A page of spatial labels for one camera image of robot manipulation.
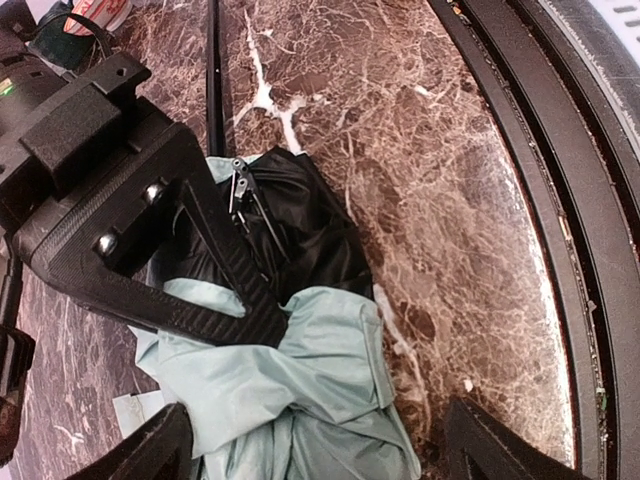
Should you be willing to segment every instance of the metal screw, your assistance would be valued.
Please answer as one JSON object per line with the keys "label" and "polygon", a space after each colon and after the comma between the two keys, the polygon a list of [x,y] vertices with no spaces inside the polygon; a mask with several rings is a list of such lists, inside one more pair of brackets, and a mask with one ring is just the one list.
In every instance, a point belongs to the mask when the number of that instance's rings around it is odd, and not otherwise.
{"label": "metal screw", "polygon": [[118,237],[115,233],[105,233],[98,240],[98,253],[103,257],[108,257],[113,253],[118,245]]}
{"label": "metal screw", "polygon": [[162,196],[162,192],[164,192],[164,185],[153,183],[144,191],[144,199],[149,205],[153,205]]}

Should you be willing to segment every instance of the curved black rim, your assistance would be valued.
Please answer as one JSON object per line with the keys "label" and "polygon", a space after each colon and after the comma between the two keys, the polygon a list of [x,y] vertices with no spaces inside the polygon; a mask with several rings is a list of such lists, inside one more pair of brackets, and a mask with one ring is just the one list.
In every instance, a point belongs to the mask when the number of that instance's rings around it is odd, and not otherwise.
{"label": "curved black rim", "polygon": [[569,355],[576,465],[640,467],[640,164],[606,96],[533,0],[430,3],[465,58],[527,193]]}

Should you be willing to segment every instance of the light blue fabric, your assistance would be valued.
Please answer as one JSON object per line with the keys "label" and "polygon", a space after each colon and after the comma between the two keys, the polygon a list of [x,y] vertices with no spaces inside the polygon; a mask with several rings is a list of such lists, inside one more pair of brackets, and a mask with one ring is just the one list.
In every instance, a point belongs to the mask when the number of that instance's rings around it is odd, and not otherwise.
{"label": "light blue fabric", "polygon": [[[209,159],[217,180],[227,160]],[[165,291],[241,317],[235,294],[175,279]],[[167,401],[183,403],[194,458],[211,480],[418,479],[420,464],[393,406],[374,302],[313,287],[283,308],[278,349],[213,347],[166,332],[134,329],[137,365]]]}

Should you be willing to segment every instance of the black mount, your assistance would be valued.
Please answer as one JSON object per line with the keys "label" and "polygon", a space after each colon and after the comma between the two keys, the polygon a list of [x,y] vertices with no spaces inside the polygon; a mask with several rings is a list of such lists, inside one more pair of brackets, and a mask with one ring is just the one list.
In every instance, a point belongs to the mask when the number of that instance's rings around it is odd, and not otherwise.
{"label": "black mount", "polygon": [[[0,224],[45,283],[83,307],[216,345],[277,346],[287,320],[236,231],[194,134],[135,88],[119,53],[0,139]],[[132,279],[188,213],[245,307],[235,318]]]}

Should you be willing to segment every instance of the marble surface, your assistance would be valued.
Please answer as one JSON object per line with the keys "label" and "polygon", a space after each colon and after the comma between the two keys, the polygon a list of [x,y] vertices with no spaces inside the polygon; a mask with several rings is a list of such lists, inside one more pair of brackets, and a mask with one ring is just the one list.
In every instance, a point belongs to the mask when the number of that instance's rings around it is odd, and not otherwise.
{"label": "marble surface", "polygon": [[[478,88],[426,2],[221,0],[230,154],[316,160],[357,222],[385,319],[397,406],[447,478],[443,417],[469,395],[573,462],[565,352],[544,259]],[[134,10],[121,48],[141,89],[205,137],[206,1]],[[153,388],[122,326],[27,277],[38,340],[14,478],[64,478],[117,442],[111,398]]]}

